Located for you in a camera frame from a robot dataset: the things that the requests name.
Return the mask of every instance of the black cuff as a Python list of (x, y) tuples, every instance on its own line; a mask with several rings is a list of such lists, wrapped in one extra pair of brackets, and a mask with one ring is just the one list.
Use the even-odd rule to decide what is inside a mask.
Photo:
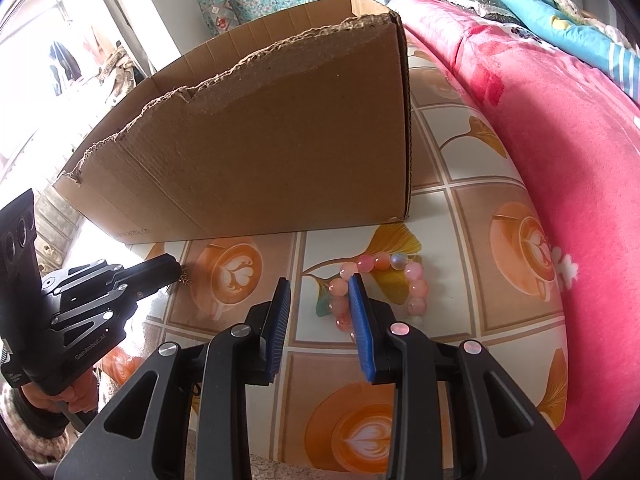
[(64, 433), (69, 423), (62, 413), (53, 413), (33, 406), (21, 388), (12, 388), (15, 411), (27, 427), (41, 438), (56, 438)]

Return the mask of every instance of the blue pillow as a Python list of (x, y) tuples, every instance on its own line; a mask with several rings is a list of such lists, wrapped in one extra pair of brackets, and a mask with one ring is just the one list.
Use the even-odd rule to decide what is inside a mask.
[(602, 70), (638, 102), (640, 57), (590, 25), (576, 25), (553, 0), (500, 0), (540, 38)]

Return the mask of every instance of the cardboard box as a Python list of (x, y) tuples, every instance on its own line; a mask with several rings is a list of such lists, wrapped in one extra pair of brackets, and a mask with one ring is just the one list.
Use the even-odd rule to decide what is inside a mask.
[(409, 117), (399, 16), (373, 0), (319, 0), (144, 80), (55, 187), (125, 243), (399, 221)]

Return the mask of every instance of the bead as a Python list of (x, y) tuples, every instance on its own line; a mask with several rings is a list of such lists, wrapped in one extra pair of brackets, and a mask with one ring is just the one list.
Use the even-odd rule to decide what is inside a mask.
[(422, 326), (422, 317), (421, 316), (411, 316), (407, 322), (411, 326), (415, 326), (416, 328), (420, 328)]
[(422, 265), (418, 262), (409, 262), (404, 268), (404, 276), (408, 282), (422, 278)]
[(335, 278), (329, 282), (329, 293), (332, 296), (344, 296), (348, 291), (349, 285), (340, 278)]
[(387, 270), (391, 266), (391, 256), (389, 256), (389, 253), (374, 254), (373, 266), (377, 270)]
[(406, 307), (409, 316), (423, 316), (427, 312), (427, 301), (424, 298), (409, 298)]
[(358, 272), (371, 272), (373, 270), (373, 256), (361, 254), (358, 258)]
[(391, 267), (395, 270), (403, 270), (409, 262), (409, 257), (405, 253), (394, 253), (391, 255)]
[(351, 316), (349, 314), (340, 314), (335, 317), (335, 325), (341, 332), (351, 333), (353, 325), (351, 324)]
[(329, 302), (329, 310), (335, 316), (343, 316), (349, 313), (349, 301), (344, 296), (334, 296)]
[(424, 280), (413, 280), (409, 283), (409, 296), (412, 298), (426, 298), (429, 285)]
[(340, 267), (340, 277), (348, 282), (349, 278), (358, 272), (358, 266), (353, 262), (346, 262)]

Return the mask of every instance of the person's sleeve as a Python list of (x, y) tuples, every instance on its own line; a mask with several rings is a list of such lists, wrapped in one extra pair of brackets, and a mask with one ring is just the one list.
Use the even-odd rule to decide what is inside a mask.
[(35, 463), (59, 462), (69, 446), (62, 413), (33, 407), (20, 388), (5, 384), (0, 395), (0, 415), (27, 456)]

